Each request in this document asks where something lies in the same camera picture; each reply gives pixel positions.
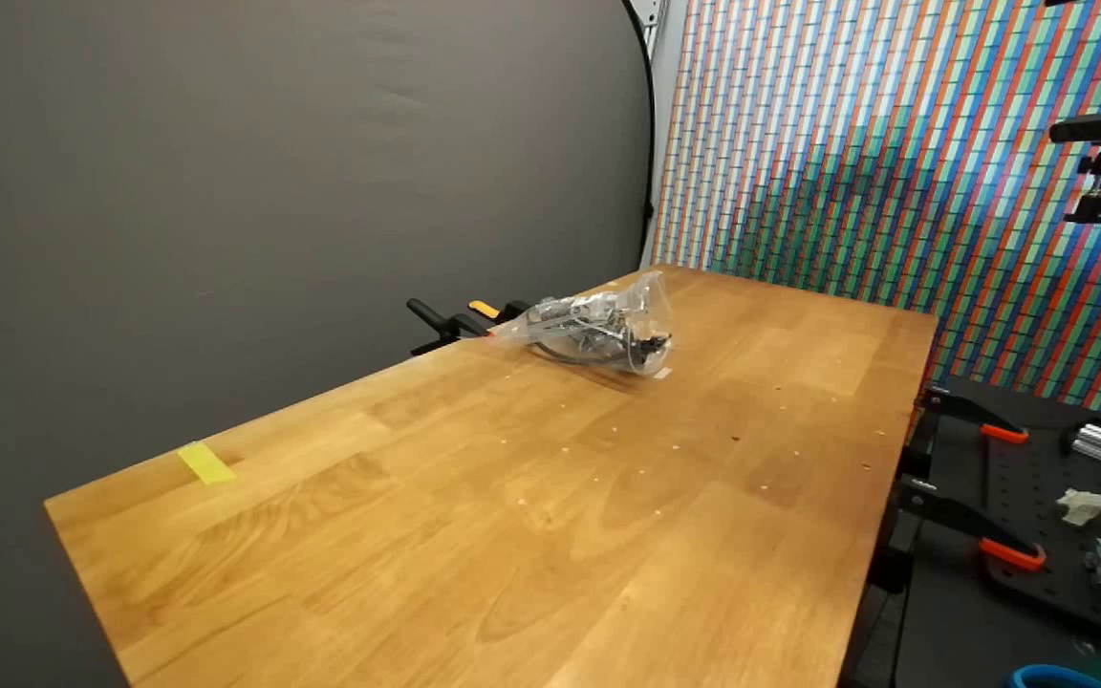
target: wooden table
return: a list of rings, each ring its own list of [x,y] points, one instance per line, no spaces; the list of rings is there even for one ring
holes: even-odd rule
[[[932,317],[667,278],[670,378],[463,341],[55,498],[126,676],[835,684]]]

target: gray backdrop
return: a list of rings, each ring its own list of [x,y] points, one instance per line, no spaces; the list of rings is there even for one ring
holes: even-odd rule
[[[0,684],[103,684],[42,498],[638,260],[623,0],[0,0]]]

